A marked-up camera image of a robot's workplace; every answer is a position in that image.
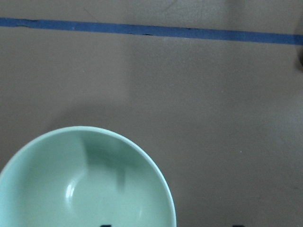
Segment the bowl rim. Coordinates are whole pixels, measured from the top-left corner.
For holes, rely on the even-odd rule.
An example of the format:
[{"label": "bowl rim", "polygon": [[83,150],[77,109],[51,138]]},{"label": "bowl rim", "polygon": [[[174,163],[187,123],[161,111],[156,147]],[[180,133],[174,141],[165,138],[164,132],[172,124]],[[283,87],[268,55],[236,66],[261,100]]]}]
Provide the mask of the bowl rim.
[{"label": "bowl rim", "polygon": [[72,131],[90,131],[90,132],[97,132],[97,133],[101,133],[101,134],[105,134],[111,137],[114,137],[116,139],[119,139],[125,143],[127,143],[129,146],[131,146],[133,149],[135,149],[137,152],[139,152],[141,154],[141,156],[152,166],[153,170],[156,172],[156,174],[158,175],[158,177],[160,178],[166,195],[169,199],[169,208],[171,210],[171,214],[172,214],[172,227],[176,227],[177,226],[177,220],[176,220],[176,210],[175,210],[175,206],[174,206],[174,201],[171,195],[171,192],[169,190],[169,186],[162,174],[162,172],[160,171],[160,169],[158,168],[158,166],[155,164],[155,162],[151,159],[151,157],[149,157],[149,155],[143,150],[141,149],[138,145],[136,145],[134,142],[132,142],[130,139],[126,138],[125,136],[122,136],[116,132],[107,130],[107,129],[103,129],[103,128],[98,128],[98,127],[94,127],[94,126],[70,126],[70,127],[64,127],[64,128],[59,128],[53,131],[49,131],[45,134],[42,134],[38,137],[36,137],[35,139],[31,140],[30,142],[28,142],[26,145],[24,145],[21,149],[19,149],[14,155],[13,157],[8,161],[8,163],[4,166],[4,168],[2,169],[2,171],[0,172],[0,185],[1,182],[4,178],[4,175],[6,174],[6,172],[9,171],[10,167],[13,165],[13,163],[20,158],[20,156],[24,155],[28,149],[33,146],[34,144],[47,139],[51,136],[57,135],[57,134],[61,134],[61,133],[65,133],[65,132],[72,132]]}]

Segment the round bowl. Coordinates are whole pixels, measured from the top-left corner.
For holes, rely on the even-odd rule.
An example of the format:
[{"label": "round bowl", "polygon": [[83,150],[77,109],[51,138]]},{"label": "round bowl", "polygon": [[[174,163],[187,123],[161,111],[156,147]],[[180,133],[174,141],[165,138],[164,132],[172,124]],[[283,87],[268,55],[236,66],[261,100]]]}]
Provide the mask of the round bowl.
[{"label": "round bowl", "polygon": [[25,145],[0,175],[1,227],[176,227],[172,196],[127,138],[75,126]]}]

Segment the scratch on surface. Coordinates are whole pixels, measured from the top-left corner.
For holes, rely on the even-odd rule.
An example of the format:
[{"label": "scratch on surface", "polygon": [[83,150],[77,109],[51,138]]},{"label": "scratch on surface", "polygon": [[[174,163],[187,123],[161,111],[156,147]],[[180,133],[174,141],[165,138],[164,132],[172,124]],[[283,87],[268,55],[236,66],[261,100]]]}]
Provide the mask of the scratch on surface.
[{"label": "scratch on surface", "polygon": [[178,1],[178,0],[173,0],[167,7],[164,8],[164,10],[162,10],[162,12],[167,11],[170,7],[172,7],[173,5],[175,5],[175,3],[176,3],[177,1]]},{"label": "scratch on surface", "polygon": [[90,15],[95,21],[101,23],[94,15],[92,15],[85,7],[83,7],[83,10],[87,12],[88,15]]}]

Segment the table surface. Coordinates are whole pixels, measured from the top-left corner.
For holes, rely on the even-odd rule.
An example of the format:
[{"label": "table surface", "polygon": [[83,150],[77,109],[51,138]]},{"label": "table surface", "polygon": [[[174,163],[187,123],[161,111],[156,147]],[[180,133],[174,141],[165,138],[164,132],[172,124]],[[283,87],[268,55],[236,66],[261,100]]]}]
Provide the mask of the table surface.
[{"label": "table surface", "polygon": [[[303,2],[10,0],[0,17],[303,35]],[[0,169],[91,125],[163,172],[178,226],[303,226],[301,46],[0,26]]]}]

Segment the painter's tape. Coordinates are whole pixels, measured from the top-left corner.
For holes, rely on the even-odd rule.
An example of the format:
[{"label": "painter's tape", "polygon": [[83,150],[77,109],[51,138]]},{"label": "painter's tape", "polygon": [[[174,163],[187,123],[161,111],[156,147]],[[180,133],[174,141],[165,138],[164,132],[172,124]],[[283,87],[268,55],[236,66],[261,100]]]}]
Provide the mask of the painter's tape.
[{"label": "painter's tape", "polygon": [[77,22],[62,20],[28,20],[0,17],[0,26],[30,27],[37,29],[52,29],[82,32],[102,32],[133,35],[154,35],[193,39],[229,40],[270,44],[303,45],[303,35],[245,32],[231,30],[215,30],[184,27],[145,26],[109,24],[94,22]]}]

